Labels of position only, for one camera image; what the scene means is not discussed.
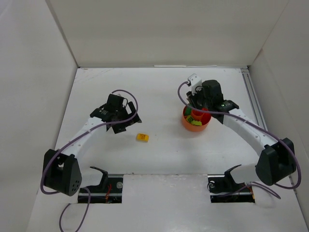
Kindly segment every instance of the white table surface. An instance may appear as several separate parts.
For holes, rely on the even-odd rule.
[[[126,89],[136,96],[143,121],[120,134],[115,135],[110,130],[89,149],[82,168],[94,165],[110,174],[130,175],[125,175],[123,203],[92,204],[80,231],[308,231],[292,190],[272,187],[282,200],[253,188],[255,204],[210,203],[206,174],[222,174],[234,165],[257,162],[258,156],[245,141],[215,119],[201,133],[182,127],[183,105],[178,99],[177,88],[193,73],[203,80],[218,80],[225,99],[236,102],[254,119],[239,69],[78,70],[57,148],[70,140],[89,114],[103,105],[115,89]],[[184,97],[188,90],[183,88]],[[148,134],[149,142],[137,142],[137,133]],[[290,185],[290,182],[286,178],[281,184]],[[75,202],[77,194],[73,197],[46,196],[39,191],[28,231],[59,231],[62,209],[67,203]],[[67,209],[63,218],[67,231],[75,231],[78,227],[84,208],[84,204],[73,204]]]

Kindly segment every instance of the black bracket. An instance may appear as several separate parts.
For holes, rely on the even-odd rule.
[[[228,113],[233,109],[239,109],[239,106],[231,100],[224,100],[221,86],[216,80],[207,80],[202,83],[201,88],[197,90],[195,95],[187,92],[189,103],[197,108],[206,108],[209,111]],[[224,115],[211,115],[223,124]]]
[[[44,155],[43,170],[57,151],[49,149]],[[73,196],[82,183],[82,174],[74,155],[60,153],[48,169],[44,185],[58,192]]]
[[[106,186],[107,186],[107,183],[108,183],[108,172],[105,171],[105,170],[102,170],[100,168],[93,167],[93,166],[90,167],[90,168],[102,172],[103,176],[101,178],[101,181],[100,181],[99,185],[90,185],[90,186],[87,186],[87,188],[89,189],[90,192],[96,192],[96,191],[104,190],[106,188]]]
[[[122,121],[128,119],[134,115],[136,112],[133,102],[126,102],[129,106],[131,113],[129,114],[126,110],[126,106],[123,106],[124,97],[110,94],[106,104],[102,105],[100,108],[95,109],[90,117],[100,118],[103,122],[113,122]],[[126,127],[133,125],[134,123],[141,123],[141,119],[138,114],[134,116],[130,121],[124,123],[118,123],[114,125],[107,125],[106,130],[108,131],[112,127],[115,134],[126,131]]]
[[[244,186],[244,183],[236,184],[231,171],[240,165],[234,166],[224,172],[224,175],[208,175],[208,189],[211,193],[235,192]]]
[[[294,144],[288,138],[282,141],[293,151]],[[279,142],[266,146],[262,151],[255,172],[260,180],[271,186],[296,171],[294,159],[287,149]]]

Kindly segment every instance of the yellow object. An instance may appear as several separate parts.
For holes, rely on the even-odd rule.
[[[148,142],[149,135],[147,135],[147,134],[137,134],[136,139],[143,141],[143,142]]]
[[[187,120],[188,122],[192,122],[193,120],[194,120],[194,118],[192,118],[190,115],[189,116],[187,116],[186,118],[185,118],[185,120]]]
[[[191,124],[192,124],[192,125],[195,125],[195,126],[201,126],[201,125],[202,125],[202,122],[201,122],[201,121],[195,121],[195,120],[193,120],[193,121],[191,122]]]

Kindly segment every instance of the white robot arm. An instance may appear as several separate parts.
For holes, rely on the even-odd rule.
[[[251,121],[237,104],[224,100],[221,86],[216,80],[202,82],[200,77],[193,74],[186,84],[191,87],[191,91],[187,93],[189,105],[180,97],[184,104],[200,111],[207,108],[212,117],[236,132],[259,156],[257,164],[238,165],[225,171],[221,177],[209,177],[211,191],[233,192],[243,183],[257,180],[271,186],[296,171],[295,159],[286,149],[287,146],[294,153],[292,141],[285,138],[278,142],[264,133],[265,130]]]
[[[133,102],[128,102],[119,95],[110,94],[107,103],[90,114],[90,118],[68,144],[60,150],[49,149],[45,153],[41,180],[42,192],[52,194],[46,192],[43,186],[68,196],[74,195],[79,188],[86,186],[98,186],[104,189],[108,180],[107,171],[90,167],[81,172],[79,164],[86,150],[97,140],[96,138],[100,138],[105,132],[99,127],[106,125],[106,130],[112,127],[114,133],[126,131],[127,126],[137,122],[141,123],[137,109],[138,106],[135,109]]]

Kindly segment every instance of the purple cable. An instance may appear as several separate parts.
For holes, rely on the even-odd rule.
[[[124,122],[128,122],[130,121],[131,119],[133,119],[135,117],[135,115],[137,114],[137,111],[139,109],[139,105],[138,105],[138,102],[136,100],[136,98],[133,96],[133,94],[131,94],[130,92],[126,91],[126,90],[123,90],[123,89],[117,89],[117,90],[114,90],[112,93],[115,93],[115,92],[124,92],[124,93],[127,93],[129,94],[135,101],[135,104],[136,104],[136,111],[135,113],[128,119],[125,119],[125,120],[121,120],[121,121],[115,121],[115,122],[104,122],[102,124],[99,124],[93,128],[90,129],[90,131],[93,131],[95,130],[96,128],[99,128],[99,127],[102,127],[102,126],[105,126],[105,125],[114,125],[114,124],[118,124],[118,123],[124,123]],[[85,135],[89,134],[88,131],[86,131],[85,133],[81,134],[80,136],[76,137],[75,139],[73,139],[72,141],[68,142],[65,146],[63,146],[61,149],[59,149],[55,155],[50,159],[50,161],[47,163],[44,171],[43,171],[43,174],[42,174],[42,178],[41,178],[41,183],[40,183],[40,188],[41,188],[41,191],[42,193],[46,194],[46,195],[52,195],[52,194],[56,194],[56,193],[59,193],[57,191],[55,192],[47,192],[44,190],[44,179],[45,179],[45,176],[47,174],[47,171],[48,169],[50,168],[50,166],[52,165],[52,163],[54,162],[54,160],[57,158],[57,156],[64,150],[66,149],[68,146],[70,146],[71,144],[75,143],[77,140],[81,139],[82,137],[84,137]]]
[[[126,91],[126,90],[123,90],[123,89],[114,90],[112,93],[115,93],[115,92],[124,92],[124,93],[127,93],[127,94],[129,94],[129,95],[134,99],[135,104],[136,104],[136,111],[135,111],[135,113],[134,113],[130,118],[125,119],[125,120],[114,121],[114,122],[104,122],[104,123],[102,123],[102,124],[99,124],[99,125],[97,125],[97,126],[94,126],[93,128],[90,129],[90,131],[93,131],[93,130],[95,130],[95,129],[99,128],[99,127],[105,126],[105,125],[114,125],[114,124],[118,124],[118,123],[128,122],[128,121],[130,121],[131,119],[133,119],[133,118],[136,116],[136,114],[137,114],[137,112],[138,112],[138,110],[139,110],[139,104],[138,104],[138,102],[137,102],[137,99],[134,97],[134,95],[131,94],[130,92]],[[52,165],[53,161],[57,158],[57,156],[58,156],[64,149],[66,149],[68,146],[70,146],[71,144],[75,143],[77,140],[81,139],[82,137],[84,137],[84,136],[87,135],[87,134],[89,134],[88,131],[86,131],[85,133],[83,133],[83,134],[81,134],[80,136],[76,137],[76,138],[73,139],[72,141],[68,142],[65,146],[63,146],[61,149],[59,149],[59,150],[55,153],[55,155],[50,159],[50,161],[47,163],[47,165],[46,165],[46,167],[45,167],[45,169],[44,169],[44,171],[43,171],[42,178],[41,178],[40,188],[41,188],[42,193],[44,193],[44,194],[46,194],[46,195],[52,195],[52,194],[57,194],[57,193],[59,193],[59,192],[57,192],[57,191],[54,191],[54,192],[47,192],[47,191],[44,190],[44,179],[45,179],[46,173],[47,173],[48,169],[50,168],[50,166]],[[76,230],[75,232],[78,232],[79,229],[81,228],[81,226],[82,226],[82,224],[83,224],[83,222],[84,222],[84,219],[85,219],[85,217],[86,217],[86,214],[87,214],[87,212],[88,212],[89,206],[90,206],[91,193],[90,193],[90,191],[89,191],[88,188],[84,188],[84,189],[86,189],[86,191],[88,192],[88,203],[87,203],[87,207],[86,207],[86,210],[85,210],[83,219],[82,219],[82,221],[81,221],[79,227],[77,228],[77,230]],[[62,229],[62,226],[61,226],[62,216],[63,216],[64,212],[66,211],[66,209],[67,209],[70,205],[71,205],[71,204],[68,204],[68,205],[63,209],[63,211],[62,211],[62,213],[61,213],[61,215],[60,215],[60,218],[59,218],[59,228],[60,228],[60,231],[61,231],[61,232],[64,232],[63,229]]]
[[[276,135],[274,135],[273,133],[271,132],[268,132],[267,130],[237,116],[237,115],[233,115],[233,114],[229,114],[229,113],[224,113],[224,112],[214,112],[214,111],[204,111],[204,110],[198,110],[192,106],[190,106],[189,104],[187,104],[183,98],[181,97],[180,95],[180,89],[182,88],[183,85],[188,85],[189,82],[188,81],[185,81],[183,82],[179,87],[178,87],[178,97],[180,98],[180,100],[182,101],[182,103],[186,106],[186,107],[189,107],[190,109],[192,110],[195,110],[195,111],[198,111],[198,112],[201,112],[201,113],[209,113],[209,114],[213,114],[213,115],[227,115],[227,116],[231,116],[231,117],[234,117],[234,118],[237,118],[239,119],[240,121],[243,121],[245,123],[247,123],[248,125],[264,132],[265,134],[268,134],[269,136],[273,137],[274,139],[276,139],[282,146],[284,146],[284,148],[289,152],[289,154],[291,155],[292,159],[294,160],[295,162],[295,165],[296,165],[296,169],[297,169],[297,174],[298,174],[298,180],[297,180],[297,183],[294,185],[294,186],[283,186],[283,185],[279,185],[279,184],[275,184],[276,186],[279,186],[281,188],[284,188],[284,189],[296,189],[299,185],[300,185],[300,182],[301,182],[301,171],[300,171],[300,166],[299,166],[299,163],[295,157],[295,154],[293,153],[293,151]]]
[[[87,206],[86,206],[86,210],[85,210],[83,219],[82,219],[81,223],[79,224],[79,226],[78,226],[78,228],[77,228],[77,230],[76,230],[75,232],[78,232],[79,229],[82,227],[82,224],[83,224],[83,222],[84,222],[84,220],[85,220],[86,214],[87,214],[88,209],[89,209],[89,206],[90,206],[91,193],[90,193],[90,191],[89,191],[88,188],[85,187],[85,188],[83,188],[83,189],[85,189],[85,190],[88,192],[88,202],[87,202]],[[62,211],[62,213],[61,213],[61,215],[60,215],[60,218],[59,218],[59,228],[60,228],[60,231],[61,231],[61,232],[64,232],[64,230],[62,229],[62,225],[61,225],[62,217],[63,217],[64,212],[66,211],[66,209],[67,209],[70,205],[71,205],[71,203],[67,204],[67,206],[63,209],[63,211]]]
[[[256,187],[258,187],[258,188],[261,188],[261,189],[263,189],[264,191],[268,192],[269,194],[271,194],[271,195],[277,197],[278,199],[281,199],[281,197],[279,196],[279,194],[276,193],[274,190],[272,190],[272,189],[270,189],[270,188],[268,188],[268,187],[266,187],[266,186],[264,186],[264,185],[261,185],[261,184],[259,184],[259,183],[257,183],[257,182],[251,182],[250,184],[247,184],[247,185],[241,187],[240,189],[238,189],[238,190],[235,191],[235,192],[227,193],[227,194],[223,194],[223,195],[217,195],[217,196],[218,196],[218,197],[232,196],[232,195],[234,195],[235,193],[238,193],[238,192],[240,192],[240,191],[246,189],[247,187],[251,187],[251,186],[256,186]]]

